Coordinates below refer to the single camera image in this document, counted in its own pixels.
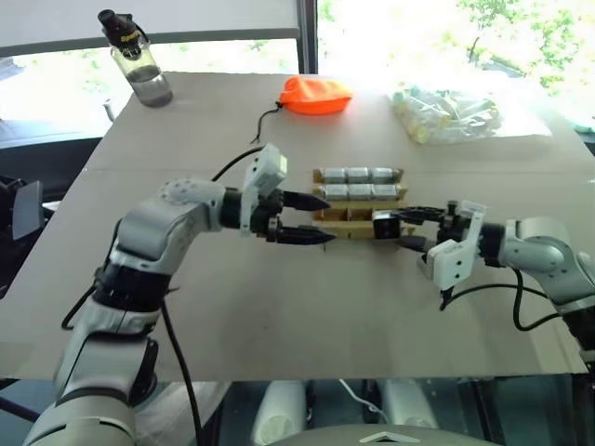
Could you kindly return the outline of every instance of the water bottle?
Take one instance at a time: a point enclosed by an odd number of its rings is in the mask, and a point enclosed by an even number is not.
[[[105,9],[98,19],[112,46],[112,58],[140,102],[148,107],[168,104],[174,97],[171,87],[152,57],[147,35],[132,21],[132,14],[116,14]]]

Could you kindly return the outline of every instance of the plastic bag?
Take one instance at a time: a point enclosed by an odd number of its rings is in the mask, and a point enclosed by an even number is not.
[[[215,412],[231,383],[192,383],[198,413],[204,426]],[[167,386],[136,414],[140,446],[188,446],[194,438],[194,423],[188,393],[183,383]]]
[[[478,91],[408,85],[390,99],[409,137],[419,144],[551,136],[545,124],[519,103],[512,88]]]

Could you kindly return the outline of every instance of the white wall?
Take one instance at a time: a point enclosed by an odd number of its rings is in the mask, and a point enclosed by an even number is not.
[[[298,27],[296,0],[0,0],[0,47],[102,37],[106,8],[148,34]]]

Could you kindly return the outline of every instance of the beige table surface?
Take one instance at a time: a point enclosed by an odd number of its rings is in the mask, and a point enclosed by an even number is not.
[[[170,77],[175,101],[161,110],[130,101],[0,302],[0,375],[53,374],[69,336],[60,320],[88,287],[115,221],[164,181],[209,178],[244,150],[284,82],[278,75]],[[314,167],[400,166],[410,203],[469,199],[490,206],[491,221],[555,216],[575,249],[595,254],[595,160],[546,101],[532,101],[552,138],[420,148],[382,92],[358,87],[344,114],[313,119],[281,111],[267,118],[263,138],[289,159],[287,189],[307,190]],[[240,186],[244,167],[222,182]],[[287,223],[307,219],[284,216]],[[511,292],[486,291],[440,312],[438,291],[416,259],[383,243],[332,242],[323,251],[231,230],[200,235],[173,280],[181,289],[168,297],[193,379],[585,371],[560,321],[532,333],[514,329]],[[494,281],[513,275],[478,262],[466,285]],[[525,321],[550,311],[544,299],[524,299]],[[179,380],[161,323],[155,335],[159,377]]]

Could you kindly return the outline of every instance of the table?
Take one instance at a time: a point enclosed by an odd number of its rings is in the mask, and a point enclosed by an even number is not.
[[[49,378],[68,340],[60,320],[88,287],[115,221],[173,177],[211,177],[256,131],[282,75],[170,74],[174,102],[161,110],[133,98],[89,159],[29,259],[0,302],[0,375]],[[381,91],[352,83],[340,115],[268,116],[263,139],[289,160],[289,190],[308,190],[324,166],[395,165],[405,170],[410,203],[469,199],[488,219],[549,215],[573,247],[595,254],[594,159],[537,95],[531,106],[552,138],[485,140],[444,147],[412,144]],[[221,181],[240,186],[244,166]],[[309,216],[287,213],[286,223]],[[202,234],[168,297],[195,380],[385,376],[493,376],[581,373],[575,340],[560,321],[517,332],[511,292],[488,290],[438,310],[437,289],[417,255],[385,243],[337,241],[323,250]],[[472,280],[513,282],[478,263]],[[522,318],[550,304],[526,297]],[[179,380],[161,323],[157,373]]]

